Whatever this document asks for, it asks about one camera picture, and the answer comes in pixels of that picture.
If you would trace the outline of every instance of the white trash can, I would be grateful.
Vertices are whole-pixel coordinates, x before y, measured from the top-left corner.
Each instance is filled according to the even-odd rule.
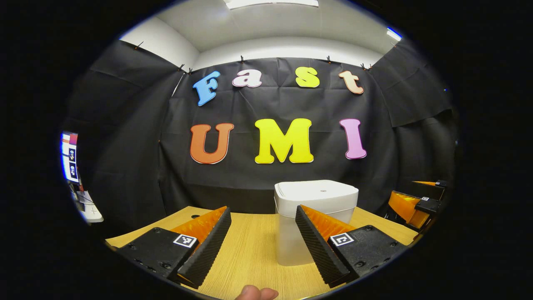
[[[349,223],[357,206],[359,190],[332,180],[282,182],[274,185],[279,218],[277,261],[283,266],[310,264],[313,258],[296,225],[296,208],[302,204]]]

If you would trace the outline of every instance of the monitor screen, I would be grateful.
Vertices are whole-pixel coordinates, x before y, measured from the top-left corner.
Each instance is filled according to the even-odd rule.
[[[64,131],[61,134],[61,161],[63,163],[63,173],[66,180],[79,185],[80,179],[78,175],[76,144],[78,142],[78,134]]]

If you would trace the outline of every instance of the wooden tabletop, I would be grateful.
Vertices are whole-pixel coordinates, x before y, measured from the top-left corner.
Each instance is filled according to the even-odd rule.
[[[209,211],[186,207],[146,227],[107,239],[107,242],[112,246],[122,247],[153,227],[171,230],[191,220],[192,215],[203,215]],[[405,245],[410,244],[417,234],[403,225],[357,207],[350,225],[357,228],[373,225]],[[277,290],[279,300],[295,300],[332,290],[323,282],[314,263],[300,266],[281,266],[277,263],[277,228],[276,215],[232,212],[231,226],[220,252],[204,284],[196,291],[219,299],[233,300],[245,285],[255,285],[260,289],[269,287]]]

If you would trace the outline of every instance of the black fabric backdrop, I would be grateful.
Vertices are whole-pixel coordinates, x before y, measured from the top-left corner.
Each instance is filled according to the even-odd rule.
[[[168,61],[118,41],[95,62],[72,95],[65,129],[79,133],[84,186],[101,210],[108,235],[146,226],[185,206],[274,213],[281,181],[331,179],[359,189],[358,206],[384,216],[390,192],[410,180],[453,178],[455,116],[446,85],[403,39],[372,69],[317,59],[267,58],[183,74]],[[296,84],[297,67],[318,72],[317,88]],[[237,88],[240,70],[262,72],[258,88]],[[198,107],[193,84],[212,71],[216,97]],[[338,76],[359,77],[353,94]],[[172,92],[179,82],[174,95]],[[255,121],[274,119],[286,133],[293,119],[310,119],[311,163],[256,164]],[[361,121],[367,156],[348,160],[341,119]],[[232,123],[221,162],[199,164],[189,153],[190,128],[208,124],[205,150],[216,150],[219,123]]]

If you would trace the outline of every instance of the blue letter f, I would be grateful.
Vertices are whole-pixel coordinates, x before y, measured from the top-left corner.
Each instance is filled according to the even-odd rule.
[[[198,97],[200,100],[198,101],[198,106],[202,106],[206,104],[209,100],[215,98],[216,93],[210,91],[215,90],[217,87],[216,83],[216,77],[220,76],[219,71],[214,71],[211,74],[205,76],[204,78],[200,79],[197,83],[195,83],[192,87],[196,89],[198,92]]]

